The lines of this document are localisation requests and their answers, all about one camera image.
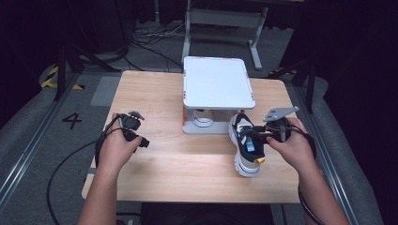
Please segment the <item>printed number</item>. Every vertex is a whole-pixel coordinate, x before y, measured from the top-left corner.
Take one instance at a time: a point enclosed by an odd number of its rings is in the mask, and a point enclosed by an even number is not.
[[[68,117],[65,117],[63,120],[62,120],[62,122],[71,122],[72,124],[70,125],[70,129],[73,129],[74,128],[74,124],[76,123],[76,122],[82,122],[82,120],[78,120],[77,118],[79,117],[79,114],[78,113],[74,113],[74,114],[72,114],[72,115],[70,115],[70,116],[68,116]]]

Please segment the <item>wooden table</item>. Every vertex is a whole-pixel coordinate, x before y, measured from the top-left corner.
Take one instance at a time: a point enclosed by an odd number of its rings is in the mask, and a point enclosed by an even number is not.
[[[251,79],[256,106],[246,111],[264,125],[271,107],[292,107],[284,84]],[[299,178],[281,155],[265,145],[266,162],[258,176],[236,171],[237,152],[228,135],[185,134],[182,130],[183,74],[125,71],[117,87],[112,113],[138,110],[145,118],[137,130],[150,140],[123,167],[117,199],[175,203],[299,203]],[[85,198],[94,175],[84,184]]]

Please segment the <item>wrist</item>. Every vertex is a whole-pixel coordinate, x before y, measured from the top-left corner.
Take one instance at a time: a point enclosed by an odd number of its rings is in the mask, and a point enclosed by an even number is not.
[[[120,170],[115,167],[107,166],[105,164],[100,164],[96,170],[96,175],[116,178],[119,176]]]
[[[298,176],[314,176],[320,174],[319,168],[315,161],[306,163],[302,167],[297,167],[296,171],[298,172]]]

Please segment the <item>gray carpet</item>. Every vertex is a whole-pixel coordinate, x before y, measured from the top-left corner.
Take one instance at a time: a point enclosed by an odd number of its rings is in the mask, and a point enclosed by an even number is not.
[[[157,26],[155,22],[143,26]],[[263,64],[261,71],[253,67],[253,61],[247,46],[249,32],[238,29],[228,34],[214,28],[198,28],[192,34],[191,54],[197,56],[236,57],[244,60],[249,76],[265,78],[268,72],[278,67],[284,49],[293,30],[264,30],[257,45]],[[165,38],[162,41],[145,45],[147,48],[161,51],[176,62],[180,62],[183,36]],[[139,68],[151,71],[181,72],[179,65],[164,59],[146,49],[131,46],[127,58]],[[115,68],[134,69],[122,59],[110,63]],[[43,69],[41,77],[48,74]],[[56,166],[70,153],[83,145],[95,141],[103,128],[115,88],[121,73],[109,73],[95,65],[87,65],[77,84],[84,85],[84,90],[71,90],[60,111],[49,126],[42,143],[28,170],[9,199],[7,206],[0,212],[0,224],[54,224],[46,205],[46,188]],[[299,105],[298,90],[289,82],[290,75],[282,77],[294,105]],[[328,84],[316,79],[314,93],[314,114],[310,115],[321,131],[322,138],[329,149],[329,154],[342,178],[346,195],[352,203],[358,224],[382,224],[372,188],[352,155],[343,132],[323,100]],[[53,104],[55,90],[43,90],[18,112],[9,123],[0,130],[0,179],[4,182],[14,163],[23,153],[29,140],[35,134],[45,113]],[[63,119],[78,113],[82,122],[74,124],[62,122]],[[307,126],[309,123],[305,111],[299,111],[298,117]],[[74,224],[79,216],[84,200],[81,191],[85,170],[93,158],[94,146],[91,145],[71,157],[56,174],[51,194],[54,213],[61,224]],[[120,202],[120,212],[140,212],[138,202]],[[275,224],[304,224],[299,204],[273,204],[271,206]],[[123,217],[126,222],[131,217]]]

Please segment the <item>person's left hand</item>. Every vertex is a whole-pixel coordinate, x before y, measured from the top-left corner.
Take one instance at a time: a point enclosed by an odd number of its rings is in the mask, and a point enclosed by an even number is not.
[[[122,130],[120,129],[118,119],[113,123],[109,130],[110,133],[103,142],[99,153],[99,168],[118,174],[122,167],[129,161],[138,145],[140,145],[142,138],[138,136],[133,141],[127,142],[123,136]]]

